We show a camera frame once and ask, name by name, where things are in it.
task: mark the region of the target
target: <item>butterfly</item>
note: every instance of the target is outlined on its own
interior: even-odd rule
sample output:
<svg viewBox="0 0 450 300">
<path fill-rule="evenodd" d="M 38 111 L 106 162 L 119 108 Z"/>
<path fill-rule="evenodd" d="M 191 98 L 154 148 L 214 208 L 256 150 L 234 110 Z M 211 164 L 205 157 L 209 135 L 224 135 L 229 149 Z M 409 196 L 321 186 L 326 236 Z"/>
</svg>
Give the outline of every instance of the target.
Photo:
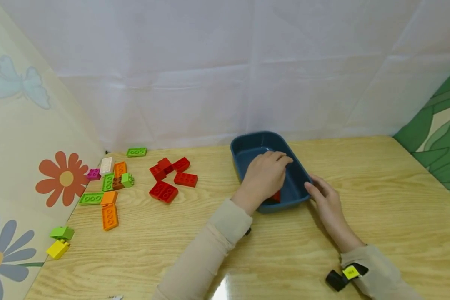
<svg viewBox="0 0 450 300">
<path fill-rule="evenodd" d="M 46 89 L 42 87 L 42 77 L 37 69 L 29 67 L 24 79 L 23 75 L 17 74 L 12 59 L 4 55 L 0 58 L 0 99 L 19 93 L 40 108 L 50 109 L 49 97 Z"/>
</svg>

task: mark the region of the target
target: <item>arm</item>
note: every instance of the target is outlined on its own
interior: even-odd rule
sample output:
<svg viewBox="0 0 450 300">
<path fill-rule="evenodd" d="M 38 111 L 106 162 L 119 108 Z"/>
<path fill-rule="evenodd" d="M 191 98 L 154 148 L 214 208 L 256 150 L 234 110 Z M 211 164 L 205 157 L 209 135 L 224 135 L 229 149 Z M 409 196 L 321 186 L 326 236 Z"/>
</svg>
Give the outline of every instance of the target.
<svg viewBox="0 0 450 300">
<path fill-rule="evenodd" d="M 166 273 L 152 299 L 203 299 L 225 256 L 251 224 L 252 218 L 226 199 Z"/>
<path fill-rule="evenodd" d="M 165 274 L 152 299 L 203 299 L 225 256 L 250 227 L 253 212 L 283 186 L 290 162 L 285 153 L 272 151 L 253 159 L 233 198 L 212 215 Z"/>
<path fill-rule="evenodd" d="M 342 252 L 342 267 L 353 262 L 368 268 L 367 274 L 353 279 L 362 293 L 374 300 L 422 299 L 385 255 L 354 233 L 345 220 L 338 192 L 322 178 L 311 177 L 315 185 L 305 182 L 305 188 L 317 203 L 320 220 Z"/>
</svg>

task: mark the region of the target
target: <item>orange flower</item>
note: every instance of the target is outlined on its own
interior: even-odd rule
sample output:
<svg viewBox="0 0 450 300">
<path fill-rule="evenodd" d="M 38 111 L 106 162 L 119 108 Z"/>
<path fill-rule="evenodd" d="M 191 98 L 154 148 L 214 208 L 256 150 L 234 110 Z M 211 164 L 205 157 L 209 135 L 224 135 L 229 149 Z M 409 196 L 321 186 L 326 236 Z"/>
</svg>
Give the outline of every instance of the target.
<svg viewBox="0 0 450 300">
<path fill-rule="evenodd" d="M 46 176 L 52 177 L 37 183 L 35 190 L 41 194 L 48 194 L 52 190 L 54 192 L 46 200 L 46 206 L 51 208 L 63 192 L 63 204 L 69 206 L 73 203 L 75 195 L 82 196 L 85 185 L 88 183 L 85 173 L 88 171 L 88 165 L 82 165 L 82 161 L 78 160 L 78 154 L 72 153 L 68 157 L 63 151 L 55 154 L 56 165 L 50 159 L 44 159 L 38 166 L 40 172 Z"/>
</svg>

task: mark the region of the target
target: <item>white building block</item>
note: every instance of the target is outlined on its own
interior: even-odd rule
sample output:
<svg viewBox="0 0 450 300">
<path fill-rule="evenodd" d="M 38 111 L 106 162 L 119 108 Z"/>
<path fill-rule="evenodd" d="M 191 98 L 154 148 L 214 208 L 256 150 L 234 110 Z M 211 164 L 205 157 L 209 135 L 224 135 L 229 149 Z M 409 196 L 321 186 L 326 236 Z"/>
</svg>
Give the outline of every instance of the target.
<svg viewBox="0 0 450 300">
<path fill-rule="evenodd" d="M 115 159 L 113 157 L 105 157 L 100 164 L 100 175 L 113 173 L 115 167 Z"/>
</svg>

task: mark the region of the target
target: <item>yellow tag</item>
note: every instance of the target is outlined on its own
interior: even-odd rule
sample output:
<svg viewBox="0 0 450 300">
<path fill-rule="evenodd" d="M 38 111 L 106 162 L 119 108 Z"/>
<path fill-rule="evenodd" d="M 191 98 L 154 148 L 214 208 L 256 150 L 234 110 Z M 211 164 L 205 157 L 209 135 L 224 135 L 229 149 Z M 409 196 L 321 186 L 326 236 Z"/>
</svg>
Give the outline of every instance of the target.
<svg viewBox="0 0 450 300">
<path fill-rule="evenodd" d="M 351 280 L 355 277 L 359 277 L 360 273 L 355 269 L 354 266 L 350 265 L 344 269 L 344 275 L 348 280 Z"/>
</svg>

